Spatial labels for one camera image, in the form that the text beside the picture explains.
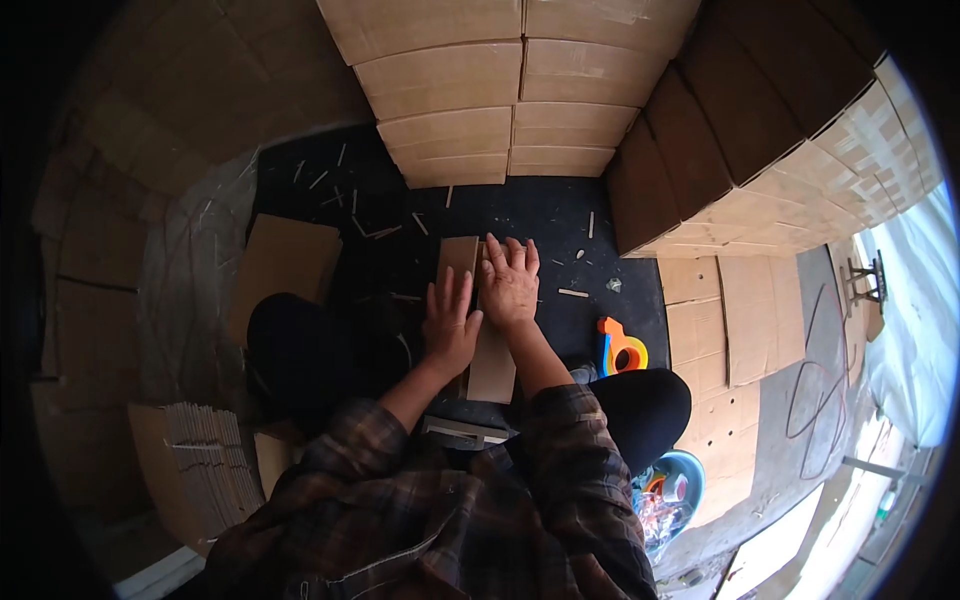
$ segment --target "hand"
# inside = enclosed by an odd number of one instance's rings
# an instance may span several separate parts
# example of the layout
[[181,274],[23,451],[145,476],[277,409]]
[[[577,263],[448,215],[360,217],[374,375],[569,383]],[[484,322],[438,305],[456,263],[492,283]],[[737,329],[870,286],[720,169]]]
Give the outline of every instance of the hand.
[[477,333],[483,321],[483,312],[474,310],[469,318],[470,295],[473,292],[473,276],[464,272],[461,283],[454,289],[452,267],[439,281],[439,287],[431,283],[426,291],[426,321],[423,322],[423,337],[426,340],[424,366],[436,370],[445,378],[444,383],[462,373],[477,346]]
[[487,252],[490,260],[483,261],[483,285],[480,301],[484,310],[505,335],[510,329],[532,323],[537,314],[537,291],[540,288],[540,255],[533,240],[527,240],[524,249],[512,237],[507,238],[510,262],[504,256],[500,243],[487,234]]

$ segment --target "cable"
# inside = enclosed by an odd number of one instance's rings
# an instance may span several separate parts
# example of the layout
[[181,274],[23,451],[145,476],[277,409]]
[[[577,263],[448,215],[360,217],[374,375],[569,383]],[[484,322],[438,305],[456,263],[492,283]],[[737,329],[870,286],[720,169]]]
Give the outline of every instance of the cable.
[[[824,290],[829,290],[832,298],[833,304],[837,309],[837,316],[840,321],[840,349],[843,355],[843,373],[836,379],[836,382],[829,388],[826,395],[821,394],[821,398],[817,400],[817,410],[814,412],[813,417],[808,420],[803,427],[798,431],[790,431],[790,419],[793,416],[793,410],[797,401],[797,392],[800,389],[800,382],[804,376],[804,370],[808,366],[813,366],[816,369],[821,370],[827,375],[835,376],[835,373],[831,372],[829,369],[821,365],[820,363],[812,360],[804,360],[800,365],[800,369],[797,371],[797,379],[794,382],[793,393],[790,395],[790,406],[787,410],[787,418],[784,436],[787,440],[796,440],[807,430],[810,429],[810,433],[807,436],[806,445],[804,447],[804,457],[800,466],[800,478],[803,481],[811,481],[814,479],[819,479],[821,475],[824,474],[824,471],[827,470],[830,458],[833,456],[833,453],[836,451],[837,446],[840,443],[840,438],[843,436],[843,431],[847,426],[847,390],[850,387],[850,357],[847,354],[847,319],[850,317],[850,312],[845,316],[843,314],[843,308],[840,305],[840,299],[838,298],[836,292],[832,289],[829,283],[823,283],[820,286],[820,290],[817,292],[817,299],[813,304],[813,314],[810,316],[810,325],[807,328],[805,337],[804,337],[804,354],[810,343],[810,336],[813,332],[813,325],[816,323],[817,312],[820,308],[820,300],[823,298]],[[830,440],[829,451],[827,453],[827,458],[824,461],[823,465],[812,476],[805,475],[806,464],[809,458],[810,447],[813,444],[813,437],[816,432],[816,424],[820,418],[821,413],[827,408],[830,399],[834,397],[834,394],[839,389],[840,391],[840,416],[837,418],[836,426],[833,431],[833,438]]]

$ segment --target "orange tape dispenser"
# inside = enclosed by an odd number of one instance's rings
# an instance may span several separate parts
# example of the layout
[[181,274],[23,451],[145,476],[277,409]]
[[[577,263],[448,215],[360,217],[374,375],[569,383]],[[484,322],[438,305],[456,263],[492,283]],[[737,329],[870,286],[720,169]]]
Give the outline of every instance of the orange tape dispenser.
[[[647,347],[637,338],[626,335],[620,322],[613,317],[604,317],[597,322],[597,330],[603,334],[600,353],[601,377],[647,368],[650,358]],[[620,352],[627,353],[627,365],[622,369],[616,367],[616,358]]]

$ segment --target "left hand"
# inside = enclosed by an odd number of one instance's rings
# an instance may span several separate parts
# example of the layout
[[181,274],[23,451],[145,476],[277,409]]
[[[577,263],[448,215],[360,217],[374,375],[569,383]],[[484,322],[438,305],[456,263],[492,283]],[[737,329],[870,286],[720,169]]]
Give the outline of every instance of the left hand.
[[423,337],[426,340],[425,367],[436,370],[449,381],[462,373],[477,345],[477,333],[483,321],[483,312],[474,310],[470,316],[470,295],[473,292],[473,276],[464,272],[463,279],[454,285],[452,267],[438,285],[431,283],[426,291],[426,321],[423,322]]

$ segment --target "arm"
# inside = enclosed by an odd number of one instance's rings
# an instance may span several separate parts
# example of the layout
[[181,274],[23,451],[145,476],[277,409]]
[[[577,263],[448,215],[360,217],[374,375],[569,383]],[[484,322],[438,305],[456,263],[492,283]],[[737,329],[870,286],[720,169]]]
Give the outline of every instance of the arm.
[[426,356],[420,364],[378,402],[355,400],[338,413],[306,448],[300,473],[319,471],[348,483],[396,468],[407,435],[430,400],[467,368],[476,349],[483,313],[467,316],[473,278],[465,273],[459,286],[454,279],[453,269],[447,269],[439,289],[433,283],[427,289]]
[[507,238],[508,263],[487,237],[483,305],[503,332],[527,396],[521,427],[533,465],[528,481],[547,531],[564,545],[581,590],[596,597],[655,598],[653,571],[633,511],[630,470],[587,386],[573,384],[534,321],[540,260]]

